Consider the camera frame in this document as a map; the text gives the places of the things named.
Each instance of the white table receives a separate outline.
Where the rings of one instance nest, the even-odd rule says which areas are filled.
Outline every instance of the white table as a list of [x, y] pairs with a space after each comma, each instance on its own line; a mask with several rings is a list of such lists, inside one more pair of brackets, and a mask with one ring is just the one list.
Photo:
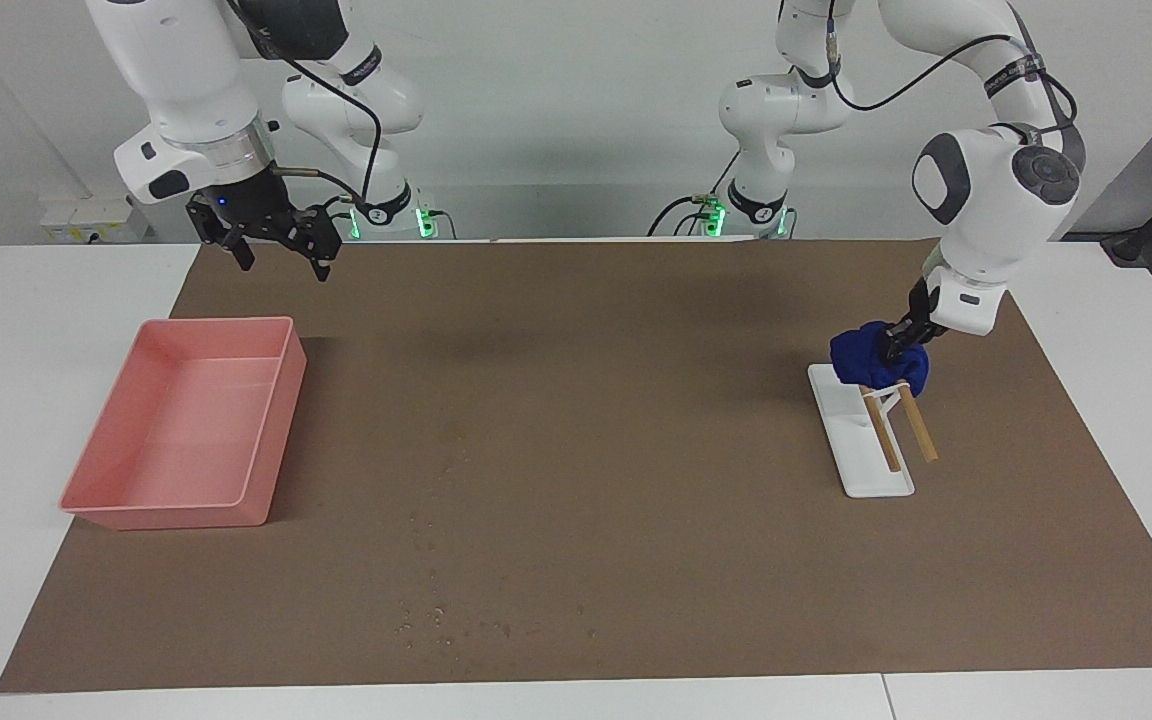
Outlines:
[[[0, 247], [0, 673], [69, 525], [60, 488], [134, 332], [170, 311], [197, 251]], [[1152, 533], [1152, 279], [1051, 245], [1014, 293]], [[1152, 670], [10, 696], [0, 717], [1139, 719]]]

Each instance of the green light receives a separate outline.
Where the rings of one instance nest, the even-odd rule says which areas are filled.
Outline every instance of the green light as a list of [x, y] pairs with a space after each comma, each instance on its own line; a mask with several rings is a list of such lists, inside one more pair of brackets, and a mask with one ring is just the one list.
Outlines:
[[416, 223], [420, 228], [422, 240], [438, 237], [438, 223], [434, 222], [434, 218], [431, 218], [424, 209], [416, 209]]
[[708, 219], [705, 220], [705, 234], [710, 237], [719, 237], [723, 234], [723, 222], [727, 220], [727, 209], [722, 205], [714, 204], [714, 209], [710, 211]]

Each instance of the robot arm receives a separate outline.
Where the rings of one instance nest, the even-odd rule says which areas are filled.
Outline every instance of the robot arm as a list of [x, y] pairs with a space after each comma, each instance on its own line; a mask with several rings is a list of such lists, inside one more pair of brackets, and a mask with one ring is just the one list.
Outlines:
[[[392, 120], [381, 127], [411, 129], [420, 122], [415, 90], [381, 65], [379, 48], [357, 28], [353, 0], [88, 0], [88, 9], [150, 113], [150, 124], [114, 154], [132, 196], [152, 204], [189, 194], [187, 211], [202, 240], [230, 251], [243, 270], [255, 260], [247, 238], [273, 240], [326, 279], [340, 247], [328, 204], [301, 210], [288, 199], [290, 173], [274, 161], [259, 106], [238, 76], [238, 50], [274, 56], [276, 47], [285, 59], [314, 63], [342, 94], [376, 103], [378, 119]], [[288, 114], [347, 165], [356, 205], [372, 222], [379, 215], [370, 210], [385, 209], [378, 225], [401, 227], [394, 218], [414, 191], [371, 118], [305, 77], [293, 85], [285, 91]], [[356, 134], [366, 146], [353, 141]], [[364, 188], [371, 147], [374, 194]]]
[[[851, 88], [838, 55], [836, 31], [852, 5], [788, 1], [776, 45], [794, 69], [737, 82], [723, 94], [723, 127], [741, 145], [728, 200], [756, 233], [773, 227], [790, 183], [793, 152], [781, 137], [826, 131], [864, 109], [846, 100]], [[1085, 151], [1005, 0], [879, 0], [879, 10], [910, 50], [956, 53], [980, 77], [998, 116], [990, 128], [935, 136], [916, 161], [915, 195], [945, 232], [910, 293], [909, 314], [887, 328], [882, 355], [893, 361], [946, 329], [992, 331], [1007, 279], [1073, 209]], [[957, 51], [986, 36], [1006, 40]]]

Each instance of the white power box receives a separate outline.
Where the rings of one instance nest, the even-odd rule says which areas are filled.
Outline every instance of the white power box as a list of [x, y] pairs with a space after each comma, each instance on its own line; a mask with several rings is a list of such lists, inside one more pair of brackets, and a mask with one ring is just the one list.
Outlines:
[[55, 242], [142, 242], [150, 229], [145, 214], [119, 197], [52, 205], [41, 214], [41, 227]]

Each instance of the dark blue towel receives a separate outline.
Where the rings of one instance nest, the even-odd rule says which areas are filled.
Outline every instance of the dark blue towel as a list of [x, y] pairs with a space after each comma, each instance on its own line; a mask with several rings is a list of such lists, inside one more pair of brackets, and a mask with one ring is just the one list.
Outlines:
[[923, 395], [927, 387], [927, 374], [932, 372], [932, 359], [922, 344], [901, 354], [895, 365], [882, 363], [882, 332], [887, 323], [867, 323], [859, 331], [849, 331], [829, 341], [829, 359], [833, 372], [844, 384], [858, 384], [881, 389], [893, 384], [909, 381], [915, 396]]

